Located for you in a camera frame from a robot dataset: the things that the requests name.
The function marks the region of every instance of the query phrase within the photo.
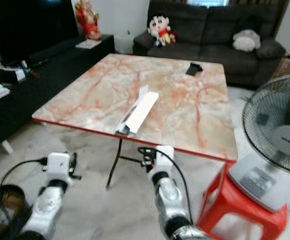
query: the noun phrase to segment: marble floor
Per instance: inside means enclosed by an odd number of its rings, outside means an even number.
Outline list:
[[[231,114],[235,129],[239,159],[252,153],[242,129],[241,115],[245,98],[252,91],[228,88]],[[110,190],[105,189],[108,174],[114,161],[118,140],[54,125],[30,123],[9,139],[14,149],[8,155],[0,147],[0,180],[4,173],[18,162],[46,156],[50,152],[78,153],[77,171],[83,179],[65,195],[63,214],[57,225],[54,240],[163,240],[154,190],[148,183],[145,169],[138,164],[120,160]],[[122,153],[139,158],[139,144],[125,141]],[[182,169],[190,191],[192,214],[196,220],[202,202],[202,193],[222,167],[223,163],[188,154],[176,153],[175,159]],[[45,184],[46,174],[38,165],[24,165],[8,179],[19,185],[32,203],[38,190]],[[222,221],[216,231],[234,240],[257,239],[257,229],[242,220]],[[290,240],[289,224],[279,240]]]

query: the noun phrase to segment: sofa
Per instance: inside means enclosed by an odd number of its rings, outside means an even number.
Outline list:
[[[257,88],[268,81],[285,49],[274,40],[277,21],[275,6],[237,5],[194,6],[184,3],[151,1],[147,17],[169,17],[176,43],[154,47],[152,36],[143,32],[133,40],[133,54],[157,58],[180,59],[219,63],[224,66],[226,82],[247,88]],[[233,48],[233,35],[237,24],[246,16],[262,17],[261,47],[253,52]]]

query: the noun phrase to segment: red plastic stool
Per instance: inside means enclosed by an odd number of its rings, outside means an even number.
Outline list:
[[[228,171],[235,162],[226,162],[222,170],[203,194],[203,206],[196,226],[216,240],[224,240],[212,233],[213,228],[225,214],[238,215],[262,227],[260,240],[275,240],[285,230],[288,223],[288,208],[285,205],[277,212],[270,212],[241,192],[228,177]],[[206,207],[212,193],[217,194]]]

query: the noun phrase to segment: black tv screen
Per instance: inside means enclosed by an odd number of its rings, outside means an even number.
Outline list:
[[[5,64],[78,35],[71,0],[0,0],[0,57]]]

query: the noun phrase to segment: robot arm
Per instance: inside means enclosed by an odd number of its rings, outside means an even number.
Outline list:
[[[72,179],[81,179],[73,175],[77,155],[53,152],[47,159],[47,187],[41,191],[32,207],[32,214],[21,229],[17,240],[50,240],[56,230],[56,224],[62,213],[63,198]]]
[[[156,149],[174,158],[171,146],[157,146]],[[148,173],[156,193],[156,205],[159,211],[161,230],[169,240],[209,240],[202,231],[188,220],[183,206],[183,196],[176,182],[170,177],[173,164],[166,156],[156,153],[154,167]]]

